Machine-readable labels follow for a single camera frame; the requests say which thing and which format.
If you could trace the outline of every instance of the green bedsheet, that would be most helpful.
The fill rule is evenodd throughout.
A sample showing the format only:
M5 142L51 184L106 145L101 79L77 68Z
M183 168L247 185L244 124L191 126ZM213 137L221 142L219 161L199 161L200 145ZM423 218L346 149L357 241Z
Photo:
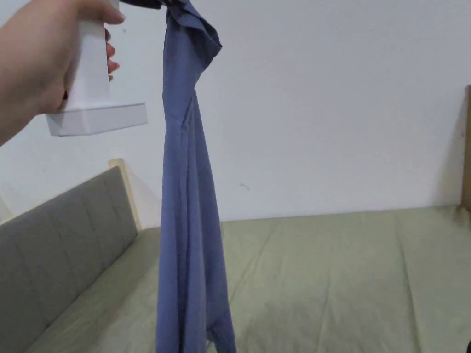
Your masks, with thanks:
M239 352L452 353L471 340L463 209L227 222L223 239ZM157 254L145 231L28 353L153 352Z

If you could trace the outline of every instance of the gray upholstered headboard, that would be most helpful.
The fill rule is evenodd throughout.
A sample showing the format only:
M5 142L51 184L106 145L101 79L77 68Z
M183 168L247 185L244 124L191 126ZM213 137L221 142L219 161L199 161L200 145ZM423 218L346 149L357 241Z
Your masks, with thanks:
M0 352L24 352L137 233L119 167L0 225Z

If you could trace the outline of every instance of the blue shirt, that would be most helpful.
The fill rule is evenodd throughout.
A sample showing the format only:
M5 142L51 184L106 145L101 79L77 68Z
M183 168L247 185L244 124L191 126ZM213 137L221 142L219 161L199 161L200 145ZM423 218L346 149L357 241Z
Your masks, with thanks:
M216 193L195 85L221 50L191 3L167 10L166 134L156 351L236 352Z

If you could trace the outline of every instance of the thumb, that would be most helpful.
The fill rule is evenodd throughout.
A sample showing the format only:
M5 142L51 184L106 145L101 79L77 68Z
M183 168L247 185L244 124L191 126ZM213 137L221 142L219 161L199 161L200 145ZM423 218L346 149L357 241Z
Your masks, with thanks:
M124 22L124 15L108 0L77 0L76 4L81 20L96 20L107 24Z

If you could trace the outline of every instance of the wooden bed frame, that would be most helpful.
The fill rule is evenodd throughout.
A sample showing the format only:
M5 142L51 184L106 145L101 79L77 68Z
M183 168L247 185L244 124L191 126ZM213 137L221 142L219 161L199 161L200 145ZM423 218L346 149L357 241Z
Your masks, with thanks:
M467 90L468 115L466 119L466 147L464 150L463 190L461 206L471 212L471 87Z
M108 162L108 167L114 168L119 167L121 171L121 175L124 181L124 186L126 187L126 193L128 194L129 204L131 205L132 216L134 217L134 222L136 223L136 228L138 232L142 231L141 221L139 219L138 208L136 206L136 200L134 199L134 195L131 189L131 183L129 182L129 174L126 170L126 162L124 162L123 158L117 158L114 160L110 160Z

